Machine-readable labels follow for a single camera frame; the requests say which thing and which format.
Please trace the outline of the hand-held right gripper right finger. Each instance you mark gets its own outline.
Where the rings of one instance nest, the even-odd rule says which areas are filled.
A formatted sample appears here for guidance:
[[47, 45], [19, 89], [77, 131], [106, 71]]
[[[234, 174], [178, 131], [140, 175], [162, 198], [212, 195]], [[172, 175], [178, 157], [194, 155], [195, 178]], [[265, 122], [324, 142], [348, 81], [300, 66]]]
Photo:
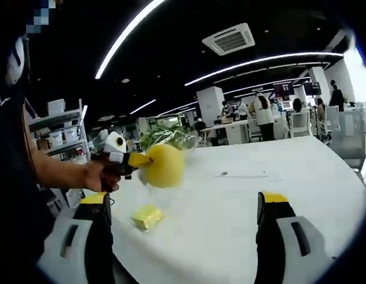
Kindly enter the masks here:
[[332, 260], [322, 233], [288, 199], [258, 193], [256, 283], [315, 283]]

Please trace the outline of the person's left hand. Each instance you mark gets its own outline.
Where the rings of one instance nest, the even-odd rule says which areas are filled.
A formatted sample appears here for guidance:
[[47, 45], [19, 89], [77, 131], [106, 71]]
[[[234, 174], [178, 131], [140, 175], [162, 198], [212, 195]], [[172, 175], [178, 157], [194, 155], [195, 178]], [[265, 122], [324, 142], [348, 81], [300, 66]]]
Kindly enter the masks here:
[[120, 172], [114, 162], [105, 157], [84, 164], [84, 187], [94, 192], [114, 192], [120, 187]]

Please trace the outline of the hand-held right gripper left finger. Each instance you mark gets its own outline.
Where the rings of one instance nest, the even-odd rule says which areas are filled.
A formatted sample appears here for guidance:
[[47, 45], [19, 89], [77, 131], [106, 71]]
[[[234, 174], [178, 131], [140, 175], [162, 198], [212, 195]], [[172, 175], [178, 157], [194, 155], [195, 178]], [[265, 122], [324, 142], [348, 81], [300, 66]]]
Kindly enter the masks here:
[[38, 268], [51, 283], [114, 283], [111, 201], [107, 192], [59, 214]]

